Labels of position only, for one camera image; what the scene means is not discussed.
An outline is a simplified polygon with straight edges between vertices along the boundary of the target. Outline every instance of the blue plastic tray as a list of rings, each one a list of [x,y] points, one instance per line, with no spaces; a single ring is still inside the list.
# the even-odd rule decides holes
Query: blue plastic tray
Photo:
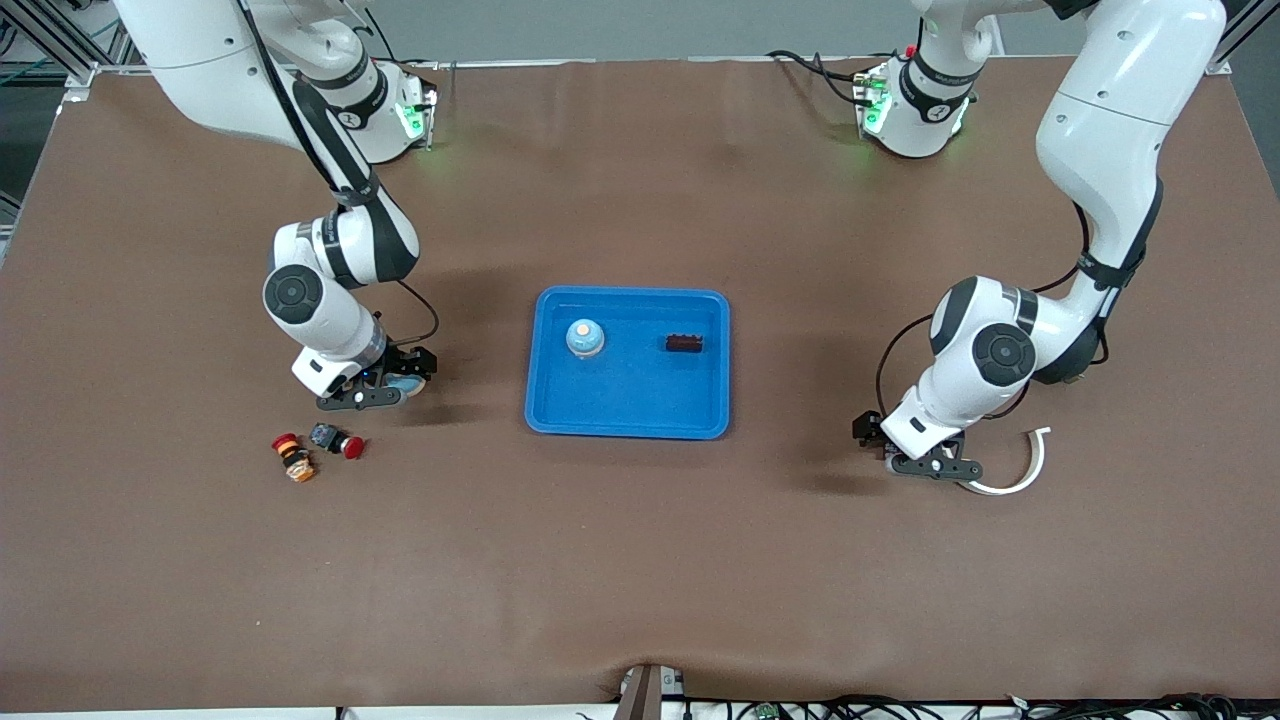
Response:
[[[573,355],[573,320],[604,348]],[[668,352],[668,334],[703,351]],[[728,302],[709,290],[556,286],[538,299],[525,420],[540,433],[714,439],[728,428]]]

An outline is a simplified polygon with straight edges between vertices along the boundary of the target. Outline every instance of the brown tabletop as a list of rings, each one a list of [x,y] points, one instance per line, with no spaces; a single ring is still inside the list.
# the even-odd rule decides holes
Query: brown tabletop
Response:
[[[324,184],[100,77],[0,274],[0,708],[595,701],[641,661],[707,696],[1274,697],[1280,206],[1226,78],[1169,137],[1110,364],[972,430],[998,484],[1051,425],[1032,489],[891,478],[849,437],[951,283],[1074,261],[1034,155],[1068,61],[993,61],[916,161],[765,63],[439,73],[436,149],[379,173],[422,237],[440,374],[337,416],[260,301]],[[531,432],[557,283],[723,292],[723,439]],[[394,286],[358,296],[393,334],[428,323]],[[321,419],[369,450],[296,486],[270,442]]]

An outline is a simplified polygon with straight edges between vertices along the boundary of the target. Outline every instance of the cylindrical object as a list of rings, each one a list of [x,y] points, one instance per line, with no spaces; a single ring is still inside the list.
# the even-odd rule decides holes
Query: cylindrical object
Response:
[[[595,320],[575,320],[568,327],[564,343],[573,355],[590,357],[604,348],[604,331]]]
[[[311,442],[334,455],[342,455],[347,460],[355,460],[365,452],[365,439],[348,436],[333,425],[316,423],[311,429]]]
[[[315,475],[316,470],[311,465],[311,454],[298,443],[298,436],[284,433],[275,438],[271,450],[280,456],[284,462],[284,473],[296,483],[305,483]]]

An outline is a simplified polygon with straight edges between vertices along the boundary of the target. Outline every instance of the red button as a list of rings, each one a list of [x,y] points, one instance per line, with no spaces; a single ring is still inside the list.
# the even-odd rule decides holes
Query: red button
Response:
[[[362,452],[365,452],[365,441],[358,437],[347,438],[347,441],[342,443],[342,455],[347,460],[355,460],[360,457]]]

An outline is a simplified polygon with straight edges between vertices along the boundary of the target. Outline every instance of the black wire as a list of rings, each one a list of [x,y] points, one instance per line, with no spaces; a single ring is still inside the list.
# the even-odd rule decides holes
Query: black wire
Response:
[[[239,0],[241,13],[244,14],[244,22],[248,24],[248,31],[253,36],[253,45],[257,49],[259,60],[261,60],[261,72],[266,74],[266,82],[271,86],[271,91],[275,94],[275,100],[280,104],[280,111],[284,113],[284,119],[289,122],[289,128],[293,129],[293,135],[298,136],[298,145],[302,146],[302,152],[306,154],[307,159],[315,167],[320,177],[329,183],[329,190],[338,192],[337,184],[333,182],[333,176],[325,169],[324,163],[320,161],[320,155],[316,152],[314,145],[311,145],[311,138],[307,137],[307,131],[302,126],[302,118],[298,117],[297,110],[293,108],[293,100],[289,99],[289,94],[284,90],[284,83],[280,81],[280,76],[275,73],[275,64],[271,61],[271,55],[266,50],[266,42],[262,40],[262,33],[257,29],[257,22],[253,20],[253,13],[248,9],[248,3]]]
[[[420,292],[417,292],[416,290],[413,290],[412,287],[410,287],[410,284],[407,282],[404,282],[404,281],[396,281],[396,282],[399,283],[401,287],[403,287],[404,290],[407,290],[410,295],[412,295],[413,297],[416,297],[417,301],[421,302],[422,306],[426,307],[431,313],[431,329],[428,331],[425,334],[420,334],[420,336],[415,336],[415,337],[407,337],[404,340],[393,340],[390,342],[392,347],[401,347],[401,346],[408,345],[411,342],[422,342],[424,340],[428,340],[429,337],[434,336],[440,329],[440,314],[435,311],[435,307],[433,307],[431,304],[428,302],[426,299],[422,297],[422,295]]]
[[[1082,241],[1080,241],[1080,255],[1084,255],[1085,252],[1089,251],[1089,245],[1092,243],[1092,237],[1089,234],[1089,220],[1088,220],[1088,218],[1085,218],[1084,209],[1080,208],[1079,204],[1073,202],[1073,206],[1075,208],[1075,217],[1080,220],[1080,237],[1082,237]],[[1053,290],[1055,287],[1057,287],[1057,286],[1065,283],[1066,281],[1071,279],[1071,277],[1075,275],[1076,270],[1078,270],[1078,266],[1073,265],[1071,269],[1068,270],[1062,277],[1057,278],[1056,281],[1053,281],[1053,282],[1051,282],[1048,284],[1042,284],[1042,286],[1039,286],[1037,288],[1032,288],[1032,292],[1037,292],[1038,293],[1038,292],[1044,292],[1047,290]],[[897,341],[902,340],[902,336],[905,336],[908,332],[910,332],[911,328],[914,328],[915,325],[919,325],[920,323],[932,320],[932,319],[933,319],[933,314],[931,313],[931,314],[928,314],[928,315],[925,315],[923,318],[916,318],[915,320],[911,320],[905,328],[902,328],[901,331],[897,332],[896,336],[893,336],[893,340],[888,341],[888,346],[884,348],[884,354],[881,355],[881,361],[876,366],[876,406],[879,409],[881,416],[884,415],[884,391],[883,391],[883,387],[881,384],[881,378],[883,378],[883,375],[884,375],[884,364],[888,361],[890,354],[893,352],[893,346],[897,345]],[[1103,332],[1100,331],[1098,336],[1100,336],[1100,341],[1102,343],[1102,357],[1098,359],[1098,360],[1093,360],[1092,363],[1089,363],[1091,365],[1101,365],[1101,364],[1106,363],[1111,357],[1111,352],[1107,348],[1106,333],[1103,333]],[[1016,400],[1014,400],[1014,404],[1010,405],[1006,410],[1002,410],[1002,411],[995,413],[995,414],[989,414],[989,415],[983,415],[983,419],[986,419],[986,420],[998,420],[1000,418],[1004,418],[1004,416],[1009,415],[1010,413],[1012,413],[1014,409],[1018,407],[1019,404],[1021,404],[1023,398],[1027,397],[1027,387],[1028,386],[1023,386],[1023,392],[1018,396]]]
[[[18,28],[9,24],[9,20],[0,19],[0,38],[9,32],[9,42],[5,44],[4,50],[0,50],[0,55],[4,55],[9,50],[13,50],[13,44],[18,42]]]
[[[1093,240],[1089,237],[1089,220],[1088,218],[1084,217],[1084,209],[1080,208],[1079,202],[1073,202],[1071,205],[1075,208],[1075,217],[1080,220],[1080,237],[1082,237],[1080,255],[1084,255],[1085,252],[1089,251],[1089,245],[1093,242]],[[1055,287],[1071,279],[1075,275],[1076,270],[1079,270],[1079,266],[1073,265],[1071,269],[1068,270],[1066,274],[1064,274],[1062,277],[1057,278],[1056,281],[1048,284],[1042,284],[1039,287],[1032,288],[1032,292],[1044,292],[1046,290],[1053,290]]]
[[[374,23],[374,29],[378,31],[378,38],[383,41],[383,47],[387,49],[387,55],[390,56],[393,63],[398,63],[396,59],[396,51],[392,50],[390,42],[387,42],[387,35],[383,32],[383,26],[378,24],[378,18],[374,17],[374,12],[365,8],[365,14],[369,15],[369,22]]]
[[[795,60],[795,63],[797,65],[800,65],[801,68],[809,70],[810,73],[819,74],[819,76],[823,74],[822,69],[819,69],[818,65],[814,65],[809,60],[801,58],[800,55],[796,55],[795,53],[792,53],[790,50],[774,50],[773,53],[765,53],[764,56],[765,58],[786,58],[788,60]],[[845,82],[854,82],[854,76],[851,76],[851,74],[846,76],[844,73],[832,73],[829,70],[827,72],[827,74],[829,74],[835,79],[841,79],[841,81],[845,81]]]
[[[1105,327],[1098,328],[1098,345],[1102,346],[1102,357],[1089,360],[1089,365],[1101,365],[1111,359],[1111,347],[1107,346],[1107,331]]]
[[[836,82],[832,79],[832,74],[827,69],[827,65],[822,64],[822,55],[814,53],[813,63],[818,65],[818,70],[822,73],[822,77],[827,81],[827,87],[829,87],[831,91],[836,94],[836,97],[840,97],[841,100],[849,102],[850,105],[858,105],[859,108],[870,108],[872,105],[870,101],[860,100],[858,97],[854,97],[852,95],[845,95],[844,92],[840,91],[838,87],[836,87]]]
[[[897,341],[902,340],[902,336],[911,332],[911,328],[919,325],[920,323],[927,323],[932,319],[933,319],[933,313],[929,313],[923,318],[916,318],[910,323],[908,323],[905,328],[897,331],[897,334],[893,336],[893,340],[888,341],[888,347],[884,348],[884,355],[881,355],[879,365],[876,365],[876,406],[879,407],[881,416],[884,415],[884,391],[881,386],[881,377],[884,374],[884,363],[888,363],[888,354],[893,352],[893,346],[897,345]]]
[[[845,92],[842,90],[840,90],[838,87],[836,87],[836,82],[835,81],[838,79],[841,82],[854,82],[854,76],[852,74],[833,73],[833,72],[831,72],[829,69],[827,69],[827,65],[823,64],[822,55],[819,53],[814,53],[813,54],[813,61],[805,60],[804,58],[801,58],[800,55],[796,55],[795,53],[792,53],[790,50],[774,50],[772,53],[767,53],[765,56],[767,58],[787,58],[788,60],[795,60],[801,68],[809,70],[810,73],[815,73],[815,74],[822,76],[822,78],[827,81],[827,87],[829,87],[831,91],[835,92],[836,96],[840,97],[841,100],[844,100],[845,102],[849,102],[851,105],[856,105],[859,108],[868,108],[868,106],[870,106],[870,102],[868,102],[867,100],[860,100],[858,97],[854,97],[852,95],[845,95]]]

